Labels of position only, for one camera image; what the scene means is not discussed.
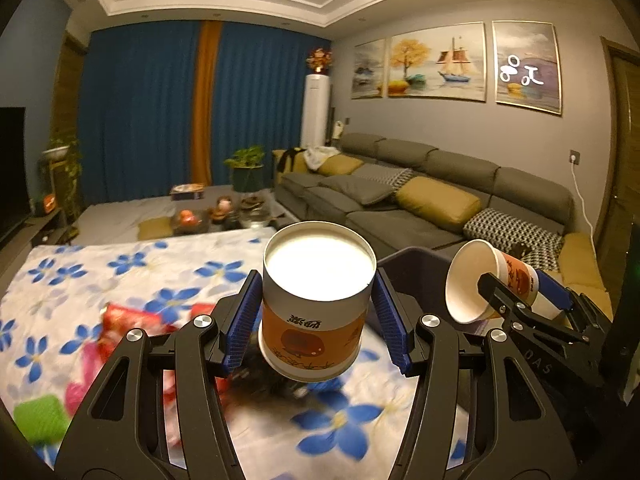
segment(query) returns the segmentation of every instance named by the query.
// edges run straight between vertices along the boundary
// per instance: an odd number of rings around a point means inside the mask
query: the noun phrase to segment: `metal screw cap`
[[[422,324],[424,326],[438,326],[440,324],[440,319],[438,316],[434,316],[433,314],[426,314],[422,316]]]
[[[204,328],[206,326],[209,326],[211,324],[211,321],[211,316],[208,316],[207,314],[201,314],[200,316],[196,316],[193,319],[193,324],[198,328]]]
[[[127,332],[127,340],[129,341],[137,341],[140,338],[142,338],[142,330],[139,328],[134,328]]]
[[[496,330],[491,331],[491,339],[497,341],[498,343],[502,343],[503,341],[507,341],[507,335],[497,328]]]

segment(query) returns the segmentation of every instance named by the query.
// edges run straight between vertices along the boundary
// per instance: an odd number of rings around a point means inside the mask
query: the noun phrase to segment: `gray pillow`
[[[389,184],[382,184],[353,175],[332,175],[322,179],[318,186],[328,187],[342,193],[360,205],[372,205],[382,202],[393,195],[394,189]]]
[[[411,168],[388,168],[379,164],[363,164],[351,175],[389,184],[394,191],[398,191],[414,177],[414,170]]]

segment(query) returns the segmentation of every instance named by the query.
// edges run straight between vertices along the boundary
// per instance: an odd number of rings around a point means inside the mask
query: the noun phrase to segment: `orange cup label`
[[[527,301],[533,292],[533,280],[524,262],[502,253],[507,262],[507,288],[521,300]]]
[[[334,330],[312,330],[306,320],[290,316],[283,320],[266,301],[262,310],[262,338],[284,363],[303,370],[324,370],[344,362],[353,353],[364,327],[366,312]],[[313,327],[318,322],[310,323]]]

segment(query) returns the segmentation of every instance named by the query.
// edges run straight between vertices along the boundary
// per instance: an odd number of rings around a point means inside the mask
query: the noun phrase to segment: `blue curtain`
[[[87,204],[167,195],[189,181],[199,30],[174,21],[92,34],[78,110]]]
[[[264,182],[273,174],[271,150],[300,143],[306,58],[330,42],[280,28],[227,22],[222,28],[214,77],[211,174],[228,184],[223,160],[235,150],[260,144]]]

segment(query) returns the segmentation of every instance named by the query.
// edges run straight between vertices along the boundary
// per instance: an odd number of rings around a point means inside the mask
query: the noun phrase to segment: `houndstooth pillow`
[[[414,171],[410,168],[388,168],[376,164],[363,164],[351,174],[381,184],[389,184],[394,191],[398,191],[414,177]]]
[[[519,218],[487,208],[465,224],[463,233],[469,240],[486,240],[503,253],[508,253],[514,244],[524,243],[533,250],[523,257],[523,262],[534,269],[559,270],[563,238]]]

